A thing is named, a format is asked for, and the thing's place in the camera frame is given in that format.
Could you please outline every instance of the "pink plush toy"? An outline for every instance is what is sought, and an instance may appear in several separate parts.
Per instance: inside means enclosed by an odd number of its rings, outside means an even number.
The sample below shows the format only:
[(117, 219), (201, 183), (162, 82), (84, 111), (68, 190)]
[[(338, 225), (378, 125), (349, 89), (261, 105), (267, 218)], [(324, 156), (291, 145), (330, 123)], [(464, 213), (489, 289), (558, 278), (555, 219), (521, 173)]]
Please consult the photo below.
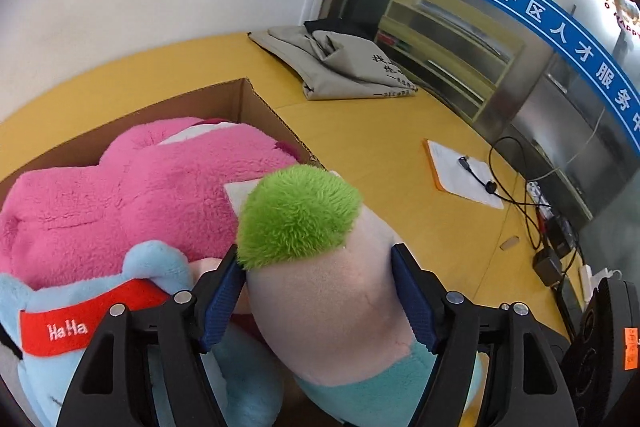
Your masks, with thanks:
[(130, 248), (152, 239), (189, 261), (220, 259), (238, 227), (225, 185), (295, 163), (291, 147), (247, 124), (133, 127), (97, 166), (18, 178), (0, 212), (0, 272), (34, 289), (114, 275)]

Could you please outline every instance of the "blue banner strip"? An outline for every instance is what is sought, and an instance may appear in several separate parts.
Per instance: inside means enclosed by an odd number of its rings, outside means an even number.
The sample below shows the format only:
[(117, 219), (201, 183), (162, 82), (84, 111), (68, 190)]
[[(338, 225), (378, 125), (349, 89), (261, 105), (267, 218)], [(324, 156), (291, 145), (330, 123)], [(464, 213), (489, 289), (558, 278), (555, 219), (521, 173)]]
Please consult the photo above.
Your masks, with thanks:
[(487, 1), (527, 25), (590, 81), (640, 153), (638, 91), (593, 35), (552, 0)]

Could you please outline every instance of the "cardboard box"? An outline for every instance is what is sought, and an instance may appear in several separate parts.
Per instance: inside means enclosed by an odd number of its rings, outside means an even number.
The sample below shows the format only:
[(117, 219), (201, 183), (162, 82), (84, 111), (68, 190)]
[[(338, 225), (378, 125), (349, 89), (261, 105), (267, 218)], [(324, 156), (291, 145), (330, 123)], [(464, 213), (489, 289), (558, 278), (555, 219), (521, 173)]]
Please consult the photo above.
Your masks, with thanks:
[[(49, 150), (0, 181), (0, 204), (4, 202), (15, 180), (23, 172), (51, 167), (96, 165), (109, 144), (127, 129), (142, 123), (184, 116), (203, 119), (224, 118), (237, 123), (253, 125), (274, 139), (288, 142), (295, 147), (301, 161), (322, 166), (298, 136), (254, 91), (249, 80), (240, 78), (156, 103)], [(304, 396), (288, 370), (283, 367), (282, 371), (285, 378), (286, 396), (275, 427), (299, 427), (302, 425), (305, 427), (337, 427), (341, 425)]]

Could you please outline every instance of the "blue gripper pad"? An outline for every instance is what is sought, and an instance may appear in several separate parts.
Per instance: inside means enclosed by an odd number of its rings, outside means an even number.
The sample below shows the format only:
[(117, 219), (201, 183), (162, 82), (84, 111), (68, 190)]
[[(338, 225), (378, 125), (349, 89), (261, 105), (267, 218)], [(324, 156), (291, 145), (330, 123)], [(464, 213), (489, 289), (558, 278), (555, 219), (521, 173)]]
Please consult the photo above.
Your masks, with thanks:
[(404, 261), (399, 247), (406, 248), (404, 245), (395, 245), (391, 249), (391, 269), (396, 282), (396, 293), (402, 308), (404, 308), (404, 313), (409, 319), (409, 324), (414, 330), (416, 340), (433, 352), (437, 343), (436, 331), (433, 326), (433, 309), (420, 291), (420, 286)]
[(236, 307), (245, 279), (246, 273), (236, 260), (233, 260), (222, 274), (222, 281), (207, 306), (204, 334), (200, 339), (200, 345), (207, 353), (222, 340), (222, 335), (225, 334), (226, 326), (229, 324), (231, 314)]

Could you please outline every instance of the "white cable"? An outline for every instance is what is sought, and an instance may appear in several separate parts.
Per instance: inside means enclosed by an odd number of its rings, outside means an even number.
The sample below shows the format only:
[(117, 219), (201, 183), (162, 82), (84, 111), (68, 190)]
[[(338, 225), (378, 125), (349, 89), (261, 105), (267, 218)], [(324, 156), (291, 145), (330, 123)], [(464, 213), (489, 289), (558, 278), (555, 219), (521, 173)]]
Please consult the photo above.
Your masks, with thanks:
[(551, 174), (555, 174), (558, 171), (565, 170), (569, 165), (571, 165), (571, 162), (574, 161), (578, 156), (580, 156), (580, 154), (582, 154), (585, 149), (587, 149), (587, 146), (589, 145), (589, 142), (593, 139), (594, 136), (596, 136), (596, 133), (598, 131), (598, 127), (600, 126), (600, 120), (602, 120), (602, 117), (604, 116), (605, 110), (606, 110), (606, 108), (603, 107), (602, 108), (602, 112), (601, 112), (600, 116), (598, 117), (598, 121), (596, 122), (596, 127), (593, 129), (593, 132), (591, 133), (591, 136), (589, 137), (589, 139), (584, 143), (584, 145), (580, 148), (580, 150), (577, 153), (575, 153), (567, 163), (564, 164), (563, 167), (556, 167), (552, 171), (547, 172), (544, 176), (540, 176), (540, 178), (535, 178), (533, 180), (527, 180), (527, 182), (529, 182), (529, 183), (539, 182), (540, 180), (548, 178)]

